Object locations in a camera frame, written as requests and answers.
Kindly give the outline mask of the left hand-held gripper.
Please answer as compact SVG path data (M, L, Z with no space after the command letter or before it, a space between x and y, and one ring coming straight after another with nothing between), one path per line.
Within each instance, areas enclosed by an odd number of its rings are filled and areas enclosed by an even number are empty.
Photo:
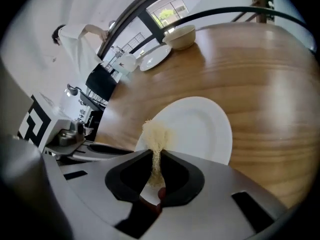
M51 156L71 156L74 160L108 160L133 150L104 144L85 143L84 126L72 120L43 94L31 95L32 104L20 124L17 136Z

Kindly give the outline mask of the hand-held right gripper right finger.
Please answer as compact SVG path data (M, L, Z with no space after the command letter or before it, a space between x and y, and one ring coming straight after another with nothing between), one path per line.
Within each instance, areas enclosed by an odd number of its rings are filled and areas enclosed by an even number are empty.
M247 239L272 225L286 207L227 165L163 151L166 196L144 239Z

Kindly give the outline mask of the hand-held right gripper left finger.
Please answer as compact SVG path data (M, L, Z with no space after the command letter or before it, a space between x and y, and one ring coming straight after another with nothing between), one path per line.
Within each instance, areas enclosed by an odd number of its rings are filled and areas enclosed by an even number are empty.
M153 208L142 201L152 166L152 152L142 150L114 158L61 167L68 185L100 219L120 231L146 231Z

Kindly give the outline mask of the person's right hand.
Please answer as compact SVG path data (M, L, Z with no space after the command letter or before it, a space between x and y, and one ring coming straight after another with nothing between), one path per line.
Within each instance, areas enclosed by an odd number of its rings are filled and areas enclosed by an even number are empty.
M160 214L162 212L162 201L163 199L166 197L166 188L165 187L162 187L158 193L158 198L159 198L159 203L156 205L155 207L155 211Z

